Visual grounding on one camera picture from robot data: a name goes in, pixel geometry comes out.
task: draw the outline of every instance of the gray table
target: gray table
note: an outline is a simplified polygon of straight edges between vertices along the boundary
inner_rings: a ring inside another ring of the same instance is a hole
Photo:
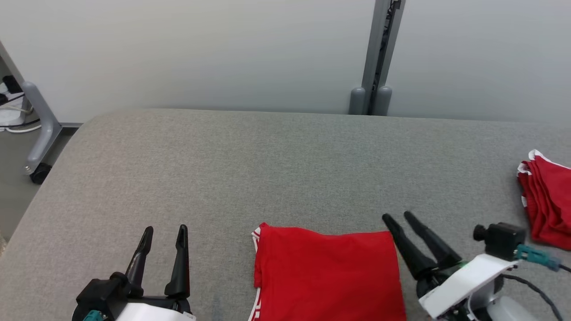
[[[124,271],[148,225],[149,295],[162,293],[178,226],[188,225],[190,302],[200,321],[248,318],[250,232],[261,222],[342,234],[385,230],[383,213],[404,223],[399,215],[412,210],[472,259],[483,252],[474,225],[528,225],[515,172],[531,149],[571,164],[571,129],[191,110],[97,117],[66,146],[0,259],[0,319],[70,320],[81,289]],[[531,264],[515,274],[571,316],[571,274]],[[401,281],[409,319],[423,318],[402,262]],[[552,318],[526,287],[508,283],[505,293]]]

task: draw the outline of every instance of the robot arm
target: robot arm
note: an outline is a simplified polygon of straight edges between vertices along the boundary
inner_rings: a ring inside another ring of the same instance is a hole
[[[432,318],[454,321],[480,318],[536,320],[515,301],[496,296],[503,281],[501,273],[520,262],[516,254],[518,246],[525,242],[525,230],[506,223],[492,224],[488,229],[478,225],[474,238],[485,241],[485,254],[465,263],[412,213],[405,212],[404,217],[426,243],[436,262],[420,252],[389,214],[383,215],[383,221],[417,280],[416,294],[421,306]]]
[[[127,271],[115,272],[109,280],[93,279],[76,298],[72,321],[190,321],[194,319],[188,268],[188,229],[181,225],[176,238],[176,259],[164,296],[144,296],[141,281],[153,229],[145,229]]]

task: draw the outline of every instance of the teal connector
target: teal connector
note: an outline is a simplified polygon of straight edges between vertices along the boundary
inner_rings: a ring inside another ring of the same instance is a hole
[[[101,312],[97,310],[91,310],[83,319],[83,321],[103,321],[103,317],[101,316]]]
[[[555,258],[547,252],[536,250],[533,247],[523,244],[517,246],[516,258],[547,266],[548,269],[555,272],[559,271],[559,265],[561,264],[561,260],[559,258]]]

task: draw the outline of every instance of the gray pole bracket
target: gray pole bracket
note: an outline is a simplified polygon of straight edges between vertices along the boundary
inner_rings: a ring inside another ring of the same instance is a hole
[[[375,105],[371,110],[371,115],[386,116],[389,111],[389,105],[391,104],[391,96],[392,88],[389,86],[383,86],[377,89]]]
[[[351,98],[349,99],[349,115],[363,115],[366,96],[367,94],[363,87],[357,87],[351,90]]]
[[[34,147],[32,147],[22,169],[22,172],[25,175],[30,175],[41,163],[44,156],[46,156],[59,132],[62,130],[62,126],[55,118],[55,115],[51,112],[46,100],[42,97],[42,94],[40,94],[36,85],[31,82],[24,81],[22,83],[22,90],[24,91],[24,94],[26,94],[26,98],[32,104],[36,114],[38,114],[40,121],[42,122],[42,128],[40,129],[41,132],[38,140]]]

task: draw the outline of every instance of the folded red shirt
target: folded red shirt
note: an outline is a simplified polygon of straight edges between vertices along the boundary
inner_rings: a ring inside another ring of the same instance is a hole
[[[322,235],[262,223],[249,321],[405,321],[389,232]]]
[[[532,239],[571,250],[571,168],[537,150],[529,152],[529,159],[518,166],[517,177]]]

